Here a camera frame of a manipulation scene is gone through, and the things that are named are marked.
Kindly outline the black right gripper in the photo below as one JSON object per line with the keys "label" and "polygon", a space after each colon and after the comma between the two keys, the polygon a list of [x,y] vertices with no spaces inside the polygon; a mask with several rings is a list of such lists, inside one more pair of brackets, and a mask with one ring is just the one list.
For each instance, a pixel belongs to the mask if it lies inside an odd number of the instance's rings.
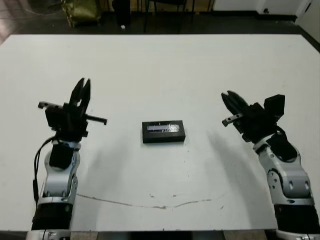
{"label": "black right gripper", "polygon": [[267,103],[261,106],[259,103],[248,103],[236,92],[228,90],[221,94],[222,101],[232,116],[222,120],[226,127],[233,124],[242,134],[245,142],[257,143],[261,139],[276,133],[277,122],[282,117],[282,105]]}

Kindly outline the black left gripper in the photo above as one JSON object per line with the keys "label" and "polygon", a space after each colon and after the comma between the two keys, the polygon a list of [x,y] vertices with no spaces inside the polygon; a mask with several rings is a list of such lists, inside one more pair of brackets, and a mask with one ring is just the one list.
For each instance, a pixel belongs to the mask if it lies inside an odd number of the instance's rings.
{"label": "black left gripper", "polygon": [[86,114],[91,99],[91,79],[84,84],[81,78],[72,90],[69,103],[58,105],[41,101],[38,108],[45,109],[48,126],[55,137],[66,142],[80,142],[88,136],[88,121],[107,124],[107,119]]}

